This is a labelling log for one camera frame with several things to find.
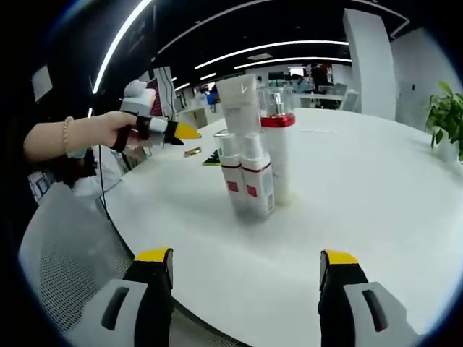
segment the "hand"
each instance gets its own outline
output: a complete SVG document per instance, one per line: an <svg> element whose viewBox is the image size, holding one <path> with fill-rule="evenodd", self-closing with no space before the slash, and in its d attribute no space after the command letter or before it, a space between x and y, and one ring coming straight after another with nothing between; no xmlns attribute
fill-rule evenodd
<svg viewBox="0 0 463 347"><path fill-rule="evenodd" d="M106 147L113 147L116 143L119 130L129 125L133 127L136 125L137 117L125 112L108 112L101 116L93 116L90 120L93 121L95 138L98 143ZM137 132L130 132L128 145L143 146L147 145L147 141L140 139Z"/></svg>

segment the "bottle cap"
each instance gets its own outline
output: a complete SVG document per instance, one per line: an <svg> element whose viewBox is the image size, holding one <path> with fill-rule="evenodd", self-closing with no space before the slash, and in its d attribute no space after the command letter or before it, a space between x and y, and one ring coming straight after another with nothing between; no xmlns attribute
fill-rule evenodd
<svg viewBox="0 0 463 347"><path fill-rule="evenodd" d="M264 156L262 142L260 141L260 135L257 133L246 135L245 141L243 142L246 158L260 158Z"/></svg>
<svg viewBox="0 0 463 347"><path fill-rule="evenodd" d="M221 138L221 147L224 157L232 157L239 154L239 145L238 139L235 134L228 134L222 136Z"/></svg>

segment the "red label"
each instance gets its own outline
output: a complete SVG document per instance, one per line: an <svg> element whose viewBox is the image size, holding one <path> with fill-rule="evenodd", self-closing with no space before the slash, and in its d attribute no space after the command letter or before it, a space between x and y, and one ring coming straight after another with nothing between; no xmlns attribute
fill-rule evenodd
<svg viewBox="0 0 463 347"><path fill-rule="evenodd" d="M232 192L238 192L239 191L237 182L227 181L226 184L229 186L229 190L231 190Z"/></svg>
<svg viewBox="0 0 463 347"><path fill-rule="evenodd" d="M252 186L246 186L247 188L247 193L252 196L252 197L258 197L258 190L255 187Z"/></svg>

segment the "bottle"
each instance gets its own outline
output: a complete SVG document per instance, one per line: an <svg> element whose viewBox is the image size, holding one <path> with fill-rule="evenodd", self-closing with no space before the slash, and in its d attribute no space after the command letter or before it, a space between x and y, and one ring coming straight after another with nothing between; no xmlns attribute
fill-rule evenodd
<svg viewBox="0 0 463 347"><path fill-rule="evenodd" d="M254 74L217 82L220 104L229 133L239 141L246 134L260 132L260 119Z"/></svg>
<svg viewBox="0 0 463 347"><path fill-rule="evenodd" d="M289 138L290 126L296 122L292 110L292 92L287 87L266 88L260 94L264 98L265 114L260 118L263 139L272 160L275 203L291 202L289 185Z"/></svg>
<svg viewBox="0 0 463 347"><path fill-rule="evenodd" d="M258 133L244 137L243 150L241 169L249 211L260 218L266 218L275 208L270 155L264 151Z"/></svg>
<svg viewBox="0 0 463 347"><path fill-rule="evenodd" d="M225 134L219 139L218 156L224 174L226 188L229 192L231 204L237 214L247 209L245 182L241 170L241 156L239 143L234 134Z"/></svg>

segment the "white round table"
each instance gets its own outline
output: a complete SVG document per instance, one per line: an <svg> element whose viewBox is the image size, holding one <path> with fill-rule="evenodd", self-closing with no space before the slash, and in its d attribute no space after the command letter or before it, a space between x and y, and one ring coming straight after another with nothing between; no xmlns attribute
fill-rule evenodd
<svg viewBox="0 0 463 347"><path fill-rule="evenodd" d="M202 166L221 120L201 140L159 150L107 195L128 247L174 248L173 296L254 347L319 346L320 251L350 252L426 333L463 269L463 173L430 136L356 113L297 109L292 204L250 225L232 212L220 167ZM203 152L184 158L201 146Z"/></svg>

